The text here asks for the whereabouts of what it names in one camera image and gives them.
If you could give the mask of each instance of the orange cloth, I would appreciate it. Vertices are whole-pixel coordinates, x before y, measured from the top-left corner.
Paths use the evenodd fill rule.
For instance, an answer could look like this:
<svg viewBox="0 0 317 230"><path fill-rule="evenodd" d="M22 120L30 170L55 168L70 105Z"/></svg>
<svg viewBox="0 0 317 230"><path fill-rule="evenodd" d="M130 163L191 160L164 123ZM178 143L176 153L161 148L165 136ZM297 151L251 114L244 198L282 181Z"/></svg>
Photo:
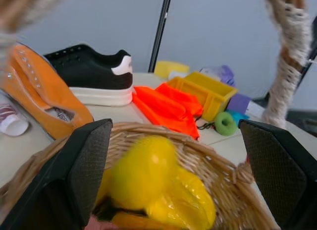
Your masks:
<svg viewBox="0 0 317 230"><path fill-rule="evenodd" d="M183 105L192 115L201 116L203 114L203 106L198 102L196 96L176 90L166 83L161 84L155 90Z"/></svg>
<svg viewBox="0 0 317 230"><path fill-rule="evenodd" d="M142 86L134 89L136 94L132 94L132 101L151 123L191 135L195 139L199 137L193 113L197 110L199 114L203 107L199 103L196 104L192 95L177 90L174 92L174 89L167 85L161 87L159 91Z"/></svg>

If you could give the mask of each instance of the green donut toy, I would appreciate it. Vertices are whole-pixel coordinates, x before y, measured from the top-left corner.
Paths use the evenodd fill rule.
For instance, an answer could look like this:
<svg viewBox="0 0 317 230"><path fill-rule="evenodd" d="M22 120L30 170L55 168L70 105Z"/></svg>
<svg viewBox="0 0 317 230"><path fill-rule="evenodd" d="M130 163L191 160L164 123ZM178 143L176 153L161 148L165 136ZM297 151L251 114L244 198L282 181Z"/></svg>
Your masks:
<svg viewBox="0 0 317 230"><path fill-rule="evenodd" d="M218 113L214 119L216 131L223 136L231 136L237 130L237 124L228 112Z"/></svg>

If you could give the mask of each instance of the black pole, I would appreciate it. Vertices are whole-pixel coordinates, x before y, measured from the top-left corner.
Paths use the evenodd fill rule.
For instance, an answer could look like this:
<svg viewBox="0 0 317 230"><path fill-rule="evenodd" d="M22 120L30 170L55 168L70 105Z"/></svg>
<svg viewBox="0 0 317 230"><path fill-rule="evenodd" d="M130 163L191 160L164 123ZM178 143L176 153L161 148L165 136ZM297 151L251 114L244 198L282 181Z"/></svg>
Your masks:
<svg viewBox="0 0 317 230"><path fill-rule="evenodd" d="M163 1L162 10L160 12L160 17L159 17L159 21L158 21L157 34L156 34L155 40L154 40L154 45L153 45L151 61L150 61L150 66L149 66L148 72L154 72L155 64L157 62L157 58L158 58L158 54L159 54L160 42L162 40L162 35L163 35L163 31L164 31L164 26L165 26L165 22L166 22L166 17L167 17L169 5L170 5L170 0Z"/></svg>

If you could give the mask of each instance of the purple block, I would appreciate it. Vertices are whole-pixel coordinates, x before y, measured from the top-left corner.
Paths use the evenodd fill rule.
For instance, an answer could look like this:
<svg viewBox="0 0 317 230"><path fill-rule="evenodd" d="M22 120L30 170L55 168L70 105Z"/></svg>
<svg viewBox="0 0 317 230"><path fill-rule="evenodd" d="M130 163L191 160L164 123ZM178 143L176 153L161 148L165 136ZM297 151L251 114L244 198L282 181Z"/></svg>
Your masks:
<svg viewBox="0 0 317 230"><path fill-rule="evenodd" d="M251 98L245 95L236 94L229 101L227 109L245 114Z"/></svg>

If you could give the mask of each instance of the rope-wrapped pole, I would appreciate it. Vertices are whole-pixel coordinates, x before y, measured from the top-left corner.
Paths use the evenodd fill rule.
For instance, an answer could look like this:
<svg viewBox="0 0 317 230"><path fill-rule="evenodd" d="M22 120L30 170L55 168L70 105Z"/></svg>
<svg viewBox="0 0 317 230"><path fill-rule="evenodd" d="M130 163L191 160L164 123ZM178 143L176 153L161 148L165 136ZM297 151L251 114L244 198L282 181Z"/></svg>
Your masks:
<svg viewBox="0 0 317 230"><path fill-rule="evenodd" d="M312 31L305 0L267 1L280 31L282 49L263 121L285 129L286 114L310 52Z"/></svg>

